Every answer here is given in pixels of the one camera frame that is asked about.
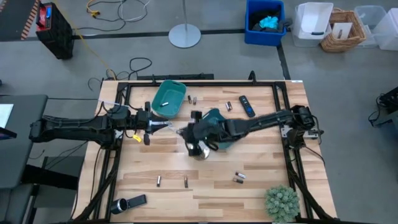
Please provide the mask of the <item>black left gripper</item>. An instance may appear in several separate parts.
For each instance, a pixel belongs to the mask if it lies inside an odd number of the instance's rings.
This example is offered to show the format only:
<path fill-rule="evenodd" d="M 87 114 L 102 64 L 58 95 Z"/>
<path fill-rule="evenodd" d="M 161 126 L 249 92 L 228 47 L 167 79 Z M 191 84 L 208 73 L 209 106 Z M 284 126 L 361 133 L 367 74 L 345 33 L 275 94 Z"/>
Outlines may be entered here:
<path fill-rule="evenodd" d="M 144 144 L 150 144 L 150 102 L 146 101 L 144 108 L 138 109 L 136 112 L 136 128 L 144 130 Z M 151 134 L 169 127 L 169 120 L 166 118 L 152 116 L 151 117 Z"/>

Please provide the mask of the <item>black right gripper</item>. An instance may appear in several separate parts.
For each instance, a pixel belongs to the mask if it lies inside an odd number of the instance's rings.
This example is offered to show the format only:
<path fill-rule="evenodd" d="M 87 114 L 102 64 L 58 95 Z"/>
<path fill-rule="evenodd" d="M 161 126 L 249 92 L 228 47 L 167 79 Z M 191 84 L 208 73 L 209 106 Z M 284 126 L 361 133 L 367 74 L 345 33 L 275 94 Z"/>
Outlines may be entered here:
<path fill-rule="evenodd" d="M 193 121 L 178 130 L 184 141 L 188 142 L 188 155 L 204 155 L 206 147 L 217 151 L 221 128 L 214 123 L 203 120 L 201 111 L 192 111 L 190 117 Z"/>

